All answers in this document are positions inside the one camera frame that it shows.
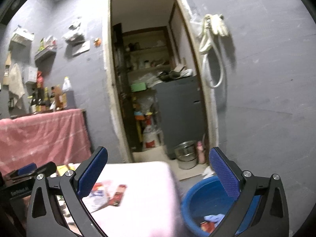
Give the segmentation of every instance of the open door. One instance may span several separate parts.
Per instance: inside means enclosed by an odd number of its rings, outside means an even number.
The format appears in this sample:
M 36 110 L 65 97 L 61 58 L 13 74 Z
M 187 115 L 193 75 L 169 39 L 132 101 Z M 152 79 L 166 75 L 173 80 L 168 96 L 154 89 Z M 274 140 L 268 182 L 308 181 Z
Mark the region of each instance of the open door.
M 116 87 L 119 95 L 119 103 L 122 113 L 122 119 L 126 138 L 130 148 L 130 152 L 142 151 L 142 146 L 139 141 L 136 119 L 132 103 L 131 87 L 128 82 L 127 67 L 124 59 L 124 44 L 122 37 L 122 24 L 119 23 L 113 26 L 113 58 L 114 72 L 116 79 Z

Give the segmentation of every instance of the blue cloth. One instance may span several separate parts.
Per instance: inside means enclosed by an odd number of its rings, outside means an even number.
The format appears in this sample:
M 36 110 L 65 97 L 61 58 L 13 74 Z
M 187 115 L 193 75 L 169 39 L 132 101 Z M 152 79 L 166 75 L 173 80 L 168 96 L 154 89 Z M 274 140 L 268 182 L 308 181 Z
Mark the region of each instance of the blue cloth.
M 222 221 L 222 219 L 224 218 L 224 216 L 225 216 L 224 214 L 206 215 L 204 217 L 204 220 L 215 223 L 215 227 L 217 227 L 219 223 Z

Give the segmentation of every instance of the metal pot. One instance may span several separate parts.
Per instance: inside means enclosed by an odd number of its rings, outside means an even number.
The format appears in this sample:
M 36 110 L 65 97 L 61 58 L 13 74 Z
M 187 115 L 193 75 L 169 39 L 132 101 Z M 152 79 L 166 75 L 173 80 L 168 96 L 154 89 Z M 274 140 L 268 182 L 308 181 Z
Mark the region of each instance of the metal pot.
M 174 148 L 176 158 L 181 161 L 192 161 L 197 158 L 196 141 L 185 141 Z
M 179 159 L 177 159 L 178 161 L 178 166 L 179 168 L 181 169 L 191 169 L 191 168 L 194 168 L 197 164 L 198 164 L 198 158 L 195 158 L 191 161 L 181 161 Z

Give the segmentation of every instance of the beige towel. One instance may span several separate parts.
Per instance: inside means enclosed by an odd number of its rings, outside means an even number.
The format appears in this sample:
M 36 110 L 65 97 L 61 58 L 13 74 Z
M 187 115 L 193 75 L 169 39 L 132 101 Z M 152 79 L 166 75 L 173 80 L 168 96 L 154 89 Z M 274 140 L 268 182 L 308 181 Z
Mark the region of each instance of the beige towel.
M 25 94 L 22 83 L 22 75 L 18 64 L 14 64 L 13 68 L 9 73 L 9 91 L 14 94 L 13 101 L 14 106 L 21 99 L 22 95 Z

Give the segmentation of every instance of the green box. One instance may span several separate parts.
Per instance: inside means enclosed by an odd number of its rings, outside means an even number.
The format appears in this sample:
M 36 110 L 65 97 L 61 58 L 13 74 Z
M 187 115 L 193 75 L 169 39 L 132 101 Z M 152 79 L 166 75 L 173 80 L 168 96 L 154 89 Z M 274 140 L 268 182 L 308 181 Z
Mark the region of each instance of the green box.
M 137 84 L 131 84 L 131 90 L 132 92 L 139 92 L 139 91 L 146 90 L 146 83 L 142 82 L 142 83 L 137 83 Z

